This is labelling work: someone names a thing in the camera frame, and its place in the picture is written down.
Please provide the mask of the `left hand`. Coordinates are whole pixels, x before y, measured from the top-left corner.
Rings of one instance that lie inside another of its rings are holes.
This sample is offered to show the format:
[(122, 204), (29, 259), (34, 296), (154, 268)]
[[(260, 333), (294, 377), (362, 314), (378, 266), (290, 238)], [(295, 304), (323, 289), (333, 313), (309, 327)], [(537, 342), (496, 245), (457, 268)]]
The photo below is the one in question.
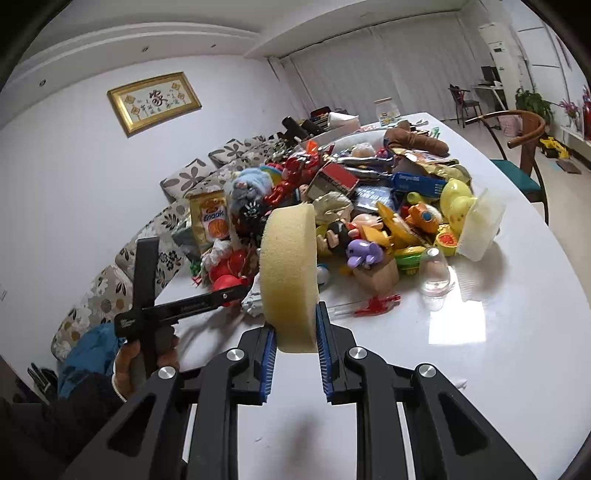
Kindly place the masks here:
[[(176, 347), (179, 338), (172, 335), (170, 345), (166, 351), (158, 356), (157, 367), (179, 368), (178, 355)], [(126, 342), (119, 349), (113, 364), (113, 373), (111, 384), (115, 393), (123, 400), (127, 401), (138, 390), (138, 382), (134, 380), (134, 368), (139, 366), (139, 358), (142, 356), (140, 342)]]

